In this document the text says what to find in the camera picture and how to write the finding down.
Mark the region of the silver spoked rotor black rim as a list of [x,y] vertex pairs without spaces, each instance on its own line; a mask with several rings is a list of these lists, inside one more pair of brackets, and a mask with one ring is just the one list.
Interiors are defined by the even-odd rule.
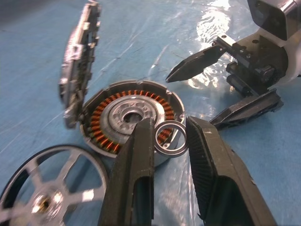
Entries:
[[[56,179],[43,182],[39,166],[61,152],[69,152],[68,160]],[[102,185],[71,193],[64,180],[81,156],[95,167]],[[24,206],[16,206],[15,200],[28,178],[34,185],[33,195]],[[64,216],[75,206],[103,201],[108,182],[105,166],[96,154],[75,145],[46,148],[24,162],[5,186],[0,195],[0,226],[15,226],[15,220],[20,220],[24,226],[65,226]]]

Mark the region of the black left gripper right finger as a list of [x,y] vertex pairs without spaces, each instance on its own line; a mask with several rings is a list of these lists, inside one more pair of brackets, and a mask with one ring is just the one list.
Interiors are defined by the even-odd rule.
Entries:
[[204,226],[277,226],[246,165],[216,127],[188,116],[186,134]]

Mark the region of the blue plastic table cover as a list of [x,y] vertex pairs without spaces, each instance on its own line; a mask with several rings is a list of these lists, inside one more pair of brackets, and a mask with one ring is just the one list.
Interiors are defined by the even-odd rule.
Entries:
[[[0,193],[17,168],[66,129],[58,81],[66,42],[87,0],[0,0]],[[225,32],[254,31],[247,0],[99,0],[100,41],[88,96],[111,83],[165,83],[171,69]],[[280,226],[301,226],[301,78],[279,87],[284,106],[223,139],[247,165]]]

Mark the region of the grey hinged motor lid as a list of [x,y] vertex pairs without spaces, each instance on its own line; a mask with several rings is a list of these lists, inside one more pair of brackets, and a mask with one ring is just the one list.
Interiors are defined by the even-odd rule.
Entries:
[[88,0],[65,48],[58,90],[64,108],[63,118],[69,129],[76,127],[83,112],[87,85],[92,77],[95,48],[99,41],[100,14],[99,2]]

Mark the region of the grey motor housing copper windings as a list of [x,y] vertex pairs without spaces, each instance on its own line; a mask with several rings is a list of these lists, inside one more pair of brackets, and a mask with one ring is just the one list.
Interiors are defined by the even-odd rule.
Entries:
[[184,121],[178,95],[154,81],[127,80],[100,90],[83,106],[80,131],[96,153],[115,159],[136,124],[152,117],[155,125]]

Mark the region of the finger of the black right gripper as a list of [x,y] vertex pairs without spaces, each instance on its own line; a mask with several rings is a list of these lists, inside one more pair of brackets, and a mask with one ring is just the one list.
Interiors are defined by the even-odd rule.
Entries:
[[246,97],[231,105],[210,120],[210,123],[217,129],[236,127],[252,121],[265,113],[275,112],[283,105],[284,103],[277,94],[277,90],[272,89],[258,97]]
[[208,47],[176,65],[166,78],[166,82],[186,81],[201,74],[205,68],[215,64],[224,54],[219,45]]

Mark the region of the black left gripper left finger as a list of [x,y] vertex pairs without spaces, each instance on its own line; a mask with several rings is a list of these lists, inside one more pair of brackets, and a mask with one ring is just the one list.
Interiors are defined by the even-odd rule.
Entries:
[[115,158],[98,226],[151,226],[154,141],[154,120],[138,122]]

